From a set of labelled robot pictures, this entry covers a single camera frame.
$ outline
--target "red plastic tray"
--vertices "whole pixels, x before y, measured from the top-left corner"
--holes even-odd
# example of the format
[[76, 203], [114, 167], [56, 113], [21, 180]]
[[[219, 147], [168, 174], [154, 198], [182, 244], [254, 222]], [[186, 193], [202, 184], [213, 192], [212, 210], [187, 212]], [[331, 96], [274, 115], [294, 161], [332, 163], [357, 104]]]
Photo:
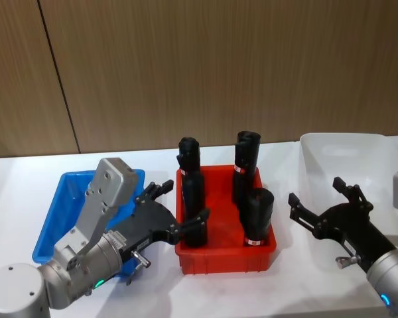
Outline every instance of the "red plastic tray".
[[[201, 167], [205, 179], [208, 219], [208, 243], [200, 248], [190, 248], [182, 241], [175, 252], [180, 258], [183, 274], [208, 274], [226, 272], [260, 272], [270, 267], [270, 255], [276, 249], [273, 228], [270, 226], [267, 243], [262, 246], [244, 246], [245, 233], [239, 212], [232, 203], [234, 166]], [[259, 170], [254, 187], [262, 187]], [[176, 179], [176, 219], [183, 222], [181, 171]]]

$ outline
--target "black cylinder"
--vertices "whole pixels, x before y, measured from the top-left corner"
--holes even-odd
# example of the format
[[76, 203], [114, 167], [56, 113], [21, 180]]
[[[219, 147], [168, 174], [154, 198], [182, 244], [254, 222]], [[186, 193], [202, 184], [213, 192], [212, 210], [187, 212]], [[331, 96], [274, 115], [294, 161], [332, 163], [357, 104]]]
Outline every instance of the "black cylinder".
[[246, 195], [253, 188], [260, 140], [261, 136], [256, 132], [241, 131], [237, 134], [232, 199], [238, 208], [245, 203]]
[[[184, 222], [194, 219], [205, 208], [205, 182], [200, 172], [190, 172], [182, 181], [184, 201]], [[184, 241], [187, 246], [198, 247], [207, 242], [206, 222], [194, 231], [186, 233]]]
[[178, 163], [183, 175], [200, 170], [199, 142], [192, 137], [183, 137], [178, 143]]
[[244, 205], [239, 208], [240, 222], [249, 245], [261, 245], [268, 237], [274, 195], [263, 188], [249, 192]]

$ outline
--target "red label band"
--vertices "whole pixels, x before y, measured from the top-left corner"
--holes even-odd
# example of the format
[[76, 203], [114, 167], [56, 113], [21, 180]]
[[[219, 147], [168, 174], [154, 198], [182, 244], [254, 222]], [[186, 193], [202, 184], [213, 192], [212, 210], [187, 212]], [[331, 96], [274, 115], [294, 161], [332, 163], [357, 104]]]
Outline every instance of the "red label band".
[[242, 169], [242, 168], [240, 168], [240, 167], [238, 167], [236, 165], [234, 165], [234, 170], [239, 172], [240, 174], [244, 174], [246, 172], [245, 169]]
[[252, 246], [259, 246], [264, 244], [264, 240], [249, 240], [247, 237], [245, 237], [245, 242], [248, 245], [252, 245]]

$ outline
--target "robotic arm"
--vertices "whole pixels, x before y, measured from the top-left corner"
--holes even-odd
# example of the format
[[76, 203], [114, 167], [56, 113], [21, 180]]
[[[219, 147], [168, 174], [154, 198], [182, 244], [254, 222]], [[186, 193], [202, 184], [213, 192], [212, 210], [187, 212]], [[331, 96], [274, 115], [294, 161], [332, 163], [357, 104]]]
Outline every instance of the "robotic arm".
[[86, 202], [74, 228], [54, 246], [50, 262], [35, 268], [12, 264], [0, 269], [0, 318], [48, 318], [49, 308], [64, 309], [118, 274], [124, 262], [138, 261], [135, 272], [151, 263], [140, 252], [164, 241], [175, 245], [185, 233], [205, 226], [209, 211], [178, 224], [172, 213], [155, 199], [172, 190], [149, 184], [136, 198], [131, 217], [106, 231], [109, 220], [131, 197], [137, 175], [120, 158], [100, 160], [85, 195]]
[[[291, 219], [316, 239], [339, 242], [350, 255], [336, 258], [339, 268], [358, 264], [391, 313], [398, 315], [398, 248], [370, 222], [373, 205], [365, 199], [359, 185], [346, 186], [336, 177], [333, 187], [349, 202], [331, 207], [318, 216], [291, 193]], [[398, 209], [398, 173], [393, 178], [393, 205]]]

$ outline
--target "wooden wall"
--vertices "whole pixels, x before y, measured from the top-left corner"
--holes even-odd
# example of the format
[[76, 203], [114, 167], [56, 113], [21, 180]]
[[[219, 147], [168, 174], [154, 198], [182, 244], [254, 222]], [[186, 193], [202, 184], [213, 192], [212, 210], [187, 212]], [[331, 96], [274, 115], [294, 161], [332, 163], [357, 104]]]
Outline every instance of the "wooden wall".
[[[174, 148], [185, 135], [233, 144], [244, 129], [263, 142], [312, 131], [398, 134], [398, 0], [39, 4], [81, 152]], [[46, 50], [40, 20], [30, 20]], [[43, 116], [64, 117], [50, 56], [37, 54], [50, 78], [35, 95], [56, 94]], [[42, 126], [52, 136], [60, 121], [70, 137], [68, 118]], [[37, 134], [20, 139], [41, 138], [44, 152], [75, 149]]]
[[37, 2], [0, 1], [0, 156], [77, 151]]

